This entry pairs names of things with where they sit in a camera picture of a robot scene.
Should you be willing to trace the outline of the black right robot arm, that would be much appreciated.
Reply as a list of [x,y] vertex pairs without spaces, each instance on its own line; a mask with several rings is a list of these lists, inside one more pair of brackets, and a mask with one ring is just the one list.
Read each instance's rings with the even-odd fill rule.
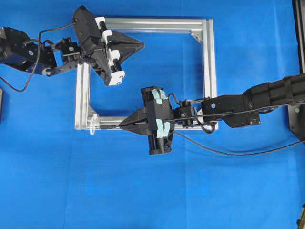
[[260,115],[280,106],[305,103],[305,75],[288,76],[247,89],[240,95],[177,101],[173,109],[169,96],[158,86],[141,89],[143,107],[124,119],[118,127],[148,137],[149,154],[171,152],[175,125],[200,127],[207,134],[218,121],[231,128],[257,125]]

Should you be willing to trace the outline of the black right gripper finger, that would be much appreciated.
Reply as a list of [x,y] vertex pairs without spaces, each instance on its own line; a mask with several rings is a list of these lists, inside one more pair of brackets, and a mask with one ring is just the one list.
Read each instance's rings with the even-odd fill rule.
[[119,126],[131,125],[140,122],[144,122],[147,120],[147,109],[146,107],[142,107],[134,111],[130,116],[125,118]]
[[149,130],[147,123],[137,123],[137,124],[129,124],[123,125],[120,129],[136,133],[138,135],[150,135],[151,131]]

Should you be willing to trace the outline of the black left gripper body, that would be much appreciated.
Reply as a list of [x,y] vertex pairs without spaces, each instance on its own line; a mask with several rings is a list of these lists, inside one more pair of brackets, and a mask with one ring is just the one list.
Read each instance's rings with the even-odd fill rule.
[[122,83],[125,72],[121,68],[118,49],[112,48],[114,32],[107,28],[104,17],[96,17],[85,6],[73,15],[74,29],[83,51],[84,62],[103,79],[106,86]]

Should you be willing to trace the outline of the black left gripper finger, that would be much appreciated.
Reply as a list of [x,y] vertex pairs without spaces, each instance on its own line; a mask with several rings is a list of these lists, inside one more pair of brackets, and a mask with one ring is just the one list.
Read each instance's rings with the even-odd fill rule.
[[137,39],[124,35],[115,30],[111,30],[111,32],[112,32],[111,41],[115,44],[130,44],[130,45],[135,45],[136,48],[143,47],[143,42]]
[[143,46],[128,46],[127,48],[120,49],[119,50],[119,53],[120,53],[119,63],[122,64],[129,57],[136,54],[141,49],[143,49]]

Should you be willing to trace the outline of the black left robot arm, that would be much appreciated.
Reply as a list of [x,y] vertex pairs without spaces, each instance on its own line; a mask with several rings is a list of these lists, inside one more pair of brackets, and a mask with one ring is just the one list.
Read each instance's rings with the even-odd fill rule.
[[108,29],[104,17],[95,17],[84,6],[74,13],[71,25],[77,42],[71,38],[58,43],[10,28],[0,29],[0,62],[31,74],[53,76],[88,64],[106,86],[122,83],[125,72],[121,64],[144,47],[144,43],[118,31]]

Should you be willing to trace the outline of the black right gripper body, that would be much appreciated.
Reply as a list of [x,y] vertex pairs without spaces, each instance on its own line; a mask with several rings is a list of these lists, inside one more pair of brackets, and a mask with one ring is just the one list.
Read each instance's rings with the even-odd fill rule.
[[174,124],[172,106],[163,88],[158,86],[141,89],[147,113],[149,154],[164,154],[172,151]]

